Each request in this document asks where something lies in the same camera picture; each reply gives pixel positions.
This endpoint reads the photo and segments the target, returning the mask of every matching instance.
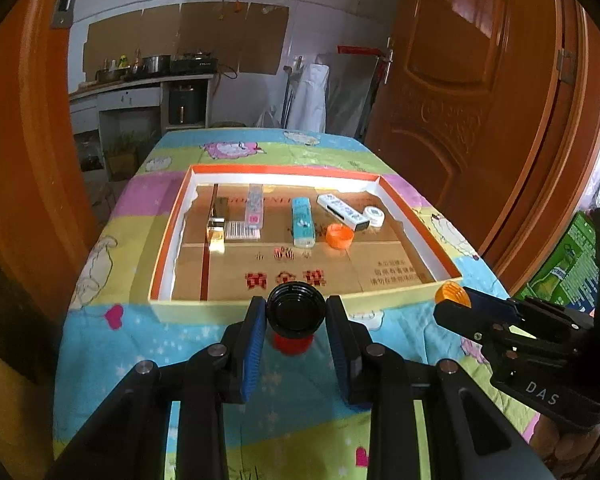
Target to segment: pink heart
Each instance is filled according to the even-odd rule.
[[[122,327],[122,315],[125,313],[125,309],[122,305],[116,303],[104,314],[104,319],[109,323],[109,328],[112,330],[118,330]]]
[[[366,449],[362,446],[359,446],[356,449],[356,467],[368,467],[369,466],[369,457],[366,454]]]

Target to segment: white bottle cap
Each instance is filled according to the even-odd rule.
[[[365,207],[362,214],[369,218],[369,225],[371,225],[371,227],[382,227],[382,224],[384,223],[384,213],[381,209],[368,205]]]

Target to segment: tablecloth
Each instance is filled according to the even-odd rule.
[[[224,326],[162,324],[147,301],[160,240],[184,172],[190,164],[209,163],[320,166],[383,174],[453,258],[463,285],[507,297],[453,225],[356,140],[256,128],[169,133],[129,181],[75,287],[56,375],[56,454],[135,363],[151,359],[162,366],[185,361],[221,337]],[[439,327],[433,307],[433,301],[426,301],[358,320],[367,325],[374,341],[404,358],[428,364],[442,358],[457,360],[528,439],[536,414],[489,384],[491,369],[480,347]],[[260,382],[250,401],[224,409],[230,478],[366,478],[370,413],[352,411],[340,400],[324,326],[301,356],[284,356],[266,342],[260,366]],[[177,413],[174,403],[165,464],[168,479],[174,478]],[[426,478],[425,455],[421,470]]]

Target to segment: screw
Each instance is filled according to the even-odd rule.
[[[442,359],[438,366],[440,370],[442,370],[445,374],[455,374],[458,371],[458,363],[453,361],[452,359]]]
[[[215,343],[206,349],[211,357],[222,357],[226,354],[226,346],[222,343]]]
[[[366,347],[366,353],[372,357],[382,357],[384,355],[384,346],[380,343],[371,343]]]
[[[154,363],[152,361],[140,361],[134,368],[139,374],[145,375],[154,369]]]

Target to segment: human hand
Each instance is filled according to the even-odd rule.
[[[557,479],[568,479],[571,478],[569,473],[575,473],[580,468],[599,436],[600,424],[588,433],[560,434],[554,421],[540,415],[529,444]],[[586,468],[595,463],[599,456],[600,445],[589,459]]]

